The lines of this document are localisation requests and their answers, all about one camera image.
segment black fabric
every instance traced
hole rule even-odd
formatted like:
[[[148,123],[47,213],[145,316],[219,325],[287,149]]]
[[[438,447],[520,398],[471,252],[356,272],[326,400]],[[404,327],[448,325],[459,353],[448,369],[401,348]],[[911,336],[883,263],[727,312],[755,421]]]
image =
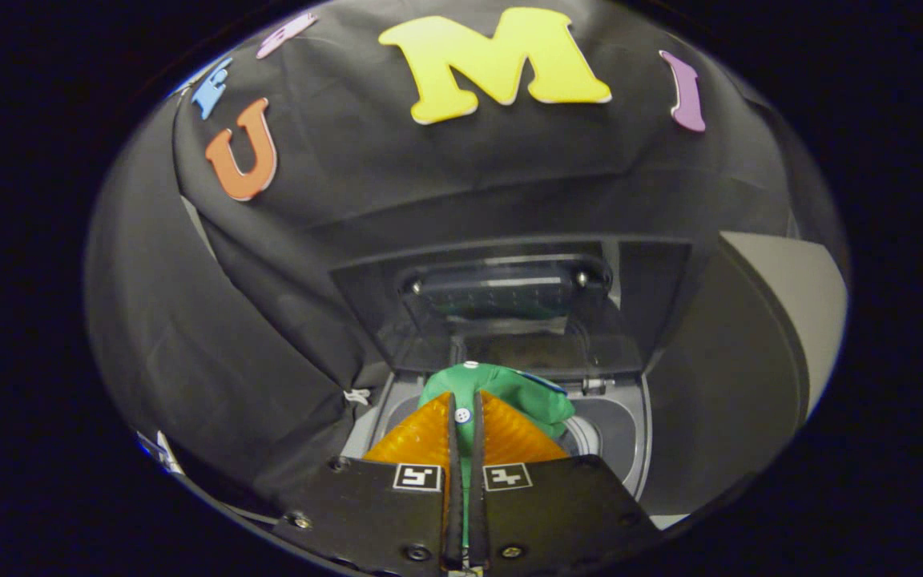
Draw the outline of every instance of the black fabric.
[[[349,260],[485,238],[638,233],[692,241],[691,279],[718,230],[787,232],[791,200],[779,142],[718,63],[620,6],[523,5],[572,18],[590,68],[611,87],[610,103],[535,102],[525,89],[527,66],[516,102],[501,106],[455,74],[476,92],[479,109],[423,127],[410,117],[417,92],[404,56],[378,35],[438,14],[492,36],[510,4],[330,2],[312,8],[318,22],[266,59],[254,52],[286,21],[232,50],[226,92],[208,120],[186,99],[177,112],[180,183],[223,245],[217,258],[260,310],[271,311],[280,333],[312,351],[308,357],[338,382],[344,377],[329,365],[343,358],[324,352],[336,340],[321,336],[319,321],[303,331],[303,307],[287,311],[274,301],[308,303],[323,311],[322,322],[351,325],[327,272]],[[671,120],[675,87],[660,49],[699,73],[704,134]],[[236,118],[263,96],[278,167],[272,185],[241,204],[224,194],[204,151],[213,136],[234,129],[232,149],[249,169],[252,150]],[[693,284],[685,286],[682,300]],[[373,350],[358,339],[369,358]]]
[[[282,458],[303,465],[340,449],[351,413],[341,388],[231,286],[191,226],[173,174],[177,106],[169,99],[146,121],[103,186],[85,263],[88,331],[131,426],[162,430],[250,486],[281,439],[340,434],[286,446]]]

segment blue letter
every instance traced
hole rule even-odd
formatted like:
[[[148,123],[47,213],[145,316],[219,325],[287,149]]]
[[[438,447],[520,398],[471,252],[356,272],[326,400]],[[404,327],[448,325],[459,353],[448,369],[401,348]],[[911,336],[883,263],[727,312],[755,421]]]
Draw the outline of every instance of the blue letter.
[[[202,82],[201,87],[198,87],[195,95],[191,96],[191,102],[198,103],[198,106],[202,107],[202,120],[208,118],[208,115],[212,113],[212,107],[220,101],[220,96],[227,89],[227,85],[223,84],[223,81],[227,79],[227,71],[224,69],[227,68],[231,60],[225,59],[221,62],[212,71],[212,74]]]

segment washing machine lid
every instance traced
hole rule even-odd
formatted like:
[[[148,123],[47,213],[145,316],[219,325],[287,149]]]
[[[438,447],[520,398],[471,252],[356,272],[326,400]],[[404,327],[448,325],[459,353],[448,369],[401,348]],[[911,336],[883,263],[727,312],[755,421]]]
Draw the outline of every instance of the washing machine lid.
[[[582,380],[642,369],[599,238],[433,246],[331,277],[395,370],[480,361]]]

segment black background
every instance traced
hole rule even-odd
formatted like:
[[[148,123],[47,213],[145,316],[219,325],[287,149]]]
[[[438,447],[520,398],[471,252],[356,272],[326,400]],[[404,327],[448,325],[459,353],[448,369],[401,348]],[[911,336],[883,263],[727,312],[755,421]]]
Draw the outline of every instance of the black background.
[[[923,574],[923,2],[635,5],[797,127],[838,198],[856,286],[797,441],[736,504],[612,574]],[[135,122],[297,7],[0,3],[0,575],[324,574],[144,456],[80,300],[96,189]]]

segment metal plate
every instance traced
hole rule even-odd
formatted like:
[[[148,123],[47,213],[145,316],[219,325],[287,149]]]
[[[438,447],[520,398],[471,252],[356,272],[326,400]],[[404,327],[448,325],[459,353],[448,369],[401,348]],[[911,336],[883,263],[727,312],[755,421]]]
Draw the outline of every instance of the metal plate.
[[[316,555],[367,573],[439,577],[444,471],[433,465],[376,463],[338,457],[292,498],[277,536]],[[402,481],[428,478],[417,489]],[[428,490],[439,486],[440,490]]]
[[[488,577],[592,573],[662,538],[600,457],[525,468],[529,486],[484,493]]]

